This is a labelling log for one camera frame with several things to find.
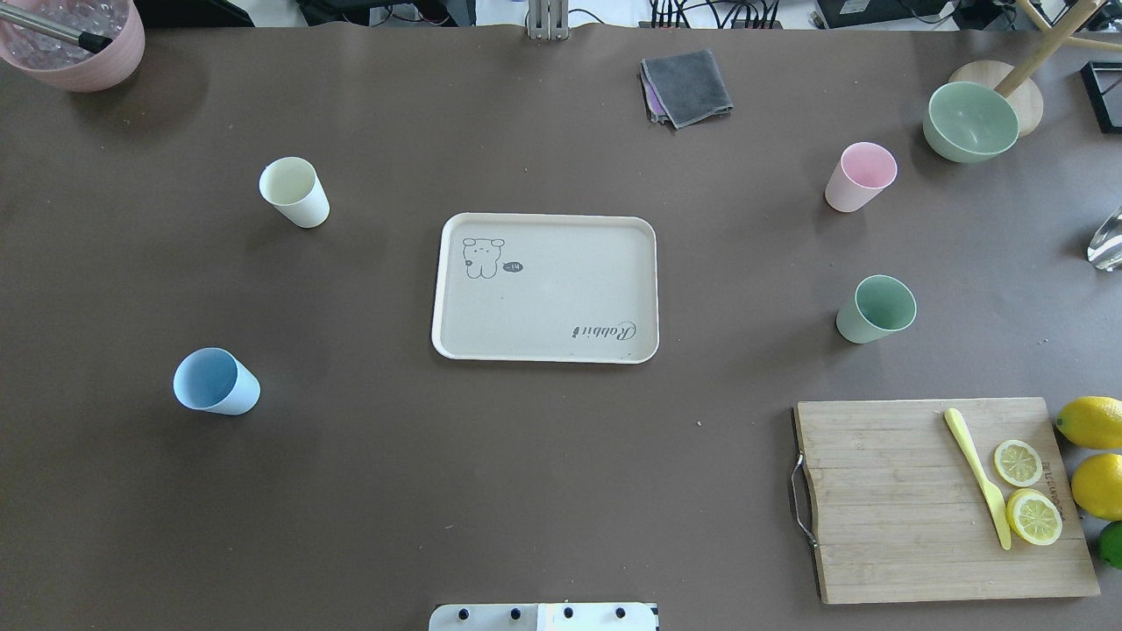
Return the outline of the green cup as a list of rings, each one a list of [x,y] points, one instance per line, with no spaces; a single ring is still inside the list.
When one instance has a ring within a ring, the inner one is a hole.
[[[905,330],[917,316],[913,292],[888,275],[865,277],[839,308],[836,328],[854,344],[867,344]]]

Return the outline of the blue cup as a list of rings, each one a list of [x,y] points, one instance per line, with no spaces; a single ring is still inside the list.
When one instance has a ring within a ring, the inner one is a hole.
[[[188,354],[174,372],[174,395],[191,410],[241,415],[260,397],[260,383],[241,362],[217,347]]]

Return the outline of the cream rabbit tray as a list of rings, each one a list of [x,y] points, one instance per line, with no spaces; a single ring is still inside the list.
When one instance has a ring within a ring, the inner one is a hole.
[[[449,359],[634,365],[657,353],[657,239],[633,216],[458,213],[431,328]]]

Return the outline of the purple folded cloth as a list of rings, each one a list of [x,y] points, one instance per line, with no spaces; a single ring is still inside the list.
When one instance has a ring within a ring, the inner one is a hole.
[[[656,91],[654,91],[652,84],[649,83],[649,76],[641,73],[640,80],[643,86],[645,106],[646,109],[649,109],[650,121],[652,121],[652,124],[666,124],[669,117],[666,116],[660,99],[657,99]]]

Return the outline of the grey folded cloth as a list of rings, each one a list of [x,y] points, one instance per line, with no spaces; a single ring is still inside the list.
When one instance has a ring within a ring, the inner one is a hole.
[[[734,106],[712,49],[641,60],[640,73],[649,76],[669,120],[679,131],[712,116],[729,113]]]

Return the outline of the cream white cup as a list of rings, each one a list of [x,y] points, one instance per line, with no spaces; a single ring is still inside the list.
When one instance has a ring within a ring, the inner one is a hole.
[[[324,223],[330,203],[316,170],[302,157],[273,161],[258,180],[264,199],[297,227],[309,229]]]

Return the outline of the pink cup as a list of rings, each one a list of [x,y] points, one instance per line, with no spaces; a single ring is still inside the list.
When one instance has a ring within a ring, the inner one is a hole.
[[[872,141],[857,141],[839,157],[824,196],[839,212],[853,212],[896,179],[898,163],[892,152]]]

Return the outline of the bamboo cutting board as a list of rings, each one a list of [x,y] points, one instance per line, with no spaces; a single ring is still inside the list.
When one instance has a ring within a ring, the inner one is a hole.
[[[997,532],[942,411],[957,408],[990,479],[997,443],[1041,456],[1034,484],[1063,513],[1050,546]],[[819,592],[830,606],[1100,594],[1054,419],[1042,397],[802,401],[793,411],[808,482]]]

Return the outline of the yellow plastic knife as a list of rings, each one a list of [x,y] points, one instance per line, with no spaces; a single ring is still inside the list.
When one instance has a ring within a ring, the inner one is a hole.
[[[1005,516],[1005,496],[1001,490],[997,488],[997,484],[988,479],[980,455],[977,454],[977,448],[973,441],[973,436],[971,436],[969,426],[967,426],[964,420],[964,415],[962,415],[962,411],[959,411],[958,408],[946,408],[946,410],[942,411],[942,420],[945,420],[947,427],[949,427],[951,436],[969,465],[971,475],[973,475],[974,479],[978,484],[980,492],[982,493],[987,511],[990,512],[995,534],[997,534],[999,546],[1001,546],[1003,550],[1011,550],[1012,530]]]

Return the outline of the green bowl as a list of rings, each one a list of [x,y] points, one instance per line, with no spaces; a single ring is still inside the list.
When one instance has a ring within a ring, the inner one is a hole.
[[[973,164],[1013,147],[1020,120],[997,91],[974,82],[950,82],[929,97],[922,130],[942,159]]]

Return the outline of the lemon slice upper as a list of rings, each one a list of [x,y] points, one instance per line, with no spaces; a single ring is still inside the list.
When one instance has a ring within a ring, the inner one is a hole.
[[[997,476],[1018,488],[1031,487],[1043,475],[1043,463],[1026,441],[1009,439],[997,443],[993,452]]]

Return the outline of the lemon slice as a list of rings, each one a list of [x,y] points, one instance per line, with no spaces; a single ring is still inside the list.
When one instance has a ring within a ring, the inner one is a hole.
[[[1050,546],[1061,538],[1061,512],[1042,492],[1017,490],[1006,502],[1005,516],[1013,534],[1027,543]]]
[[[1043,475],[1043,463],[1026,441],[1009,439],[997,443],[993,452],[997,476],[1018,488],[1031,487]]]

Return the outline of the lemon slice lower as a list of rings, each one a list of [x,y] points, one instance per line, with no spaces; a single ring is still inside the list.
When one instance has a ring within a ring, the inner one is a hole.
[[[1006,502],[1005,516],[1013,534],[1027,543],[1050,546],[1061,538],[1061,512],[1042,492],[1017,490]]]

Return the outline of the metal muddler with black tip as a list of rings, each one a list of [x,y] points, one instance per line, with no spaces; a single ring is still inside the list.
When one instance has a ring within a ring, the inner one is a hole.
[[[1,3],[1,19],[4,22],[20,25],[28,31],[43,33],[49,39],[64,42],[89,53],[100,53],[113,43],[113,39],[99,35],[99,33],[81,31],[71,25],[56,22],[40,15],[25,11],[16,4]]]

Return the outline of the whole lemon far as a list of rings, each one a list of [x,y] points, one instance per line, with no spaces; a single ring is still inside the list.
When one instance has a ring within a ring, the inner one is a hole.
[[[1072,443],[1087,449],[1121,448],[1121,401],[1106,396],[1080,396],[1070,401],[1055,427]]]

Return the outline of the whole lemon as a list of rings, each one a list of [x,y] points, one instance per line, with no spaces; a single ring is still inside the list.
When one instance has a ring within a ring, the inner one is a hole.
[[[1080,396],[1070,401],[1055,427],[1072,443],[1087,449],[1121,448],[1121,401],[1106,396]]]
[[[1072,494],[1091,516],[1121,521],[1121,456],[1096,454],[1083,460],[1073,474]]]

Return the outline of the pink bowl with ice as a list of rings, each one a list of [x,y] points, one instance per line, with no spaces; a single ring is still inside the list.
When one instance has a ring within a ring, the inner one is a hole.
[[[3,21],[1,55],[11,67],[72,92],[114,86],[138,67],[145,51],[142,21],[132,1],[9,1],[77,31],[111,39],[96,53]]]

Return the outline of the clear glass mug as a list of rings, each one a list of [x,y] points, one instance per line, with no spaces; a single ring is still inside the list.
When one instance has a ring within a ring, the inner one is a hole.
[[[1121,267],[1121,216],[1122,209],[1118,207],[1091,236],[1086,257],[1100,271],[1113,272]]]

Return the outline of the whole lemon near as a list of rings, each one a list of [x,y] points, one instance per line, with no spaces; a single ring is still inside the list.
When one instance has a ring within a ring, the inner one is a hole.
[[[1091,516],[1121,521],[1121,456],[1096,454],[1083,460],[1073,474],[1072,494]]]

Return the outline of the green lime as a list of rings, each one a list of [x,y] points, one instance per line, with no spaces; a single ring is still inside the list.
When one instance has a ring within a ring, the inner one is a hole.
[[[1114,570],[1122,570],[1122,522],[1113,521],[1102,528],[1097,539],[1097,555],[1101,563]]]

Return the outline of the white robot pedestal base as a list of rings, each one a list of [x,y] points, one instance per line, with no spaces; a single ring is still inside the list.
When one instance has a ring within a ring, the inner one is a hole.
[[[561,602],[445,604],[429,630],[657,630],[656,604],[642,602]]]

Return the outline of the black frame tray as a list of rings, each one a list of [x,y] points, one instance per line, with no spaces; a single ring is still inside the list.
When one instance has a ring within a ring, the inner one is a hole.
[[[1121,132],[1121,63],[1089,61],[1079,75],[1100,131]]]

